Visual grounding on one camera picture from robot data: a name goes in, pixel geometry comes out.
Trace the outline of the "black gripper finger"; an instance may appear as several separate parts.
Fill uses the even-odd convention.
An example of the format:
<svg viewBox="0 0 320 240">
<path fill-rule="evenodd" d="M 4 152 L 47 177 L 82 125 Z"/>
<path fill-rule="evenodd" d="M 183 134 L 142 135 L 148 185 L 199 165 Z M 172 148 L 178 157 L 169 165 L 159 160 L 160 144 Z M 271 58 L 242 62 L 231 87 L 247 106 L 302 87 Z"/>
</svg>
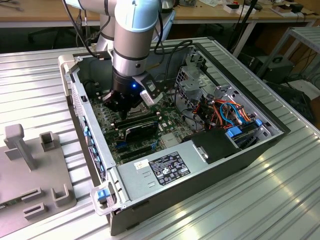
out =
<svg viewBox="0 0 320 240">
<path fill-rule="evenodd" d="M 127 118 L 128 114 L 128 100 L 122 93 L 111 90 L 102 97 L 103 104 L 115 113 L 118 113 L 122 120 Z"/>
<path fill-rule="evenodd" d="M 136 108 L 140 103 L 141 103 L 141 98 L 133 98 L 132 101 L 127 106 L 126 117 L 128 116 L 131 109 Z"/>
</svg>

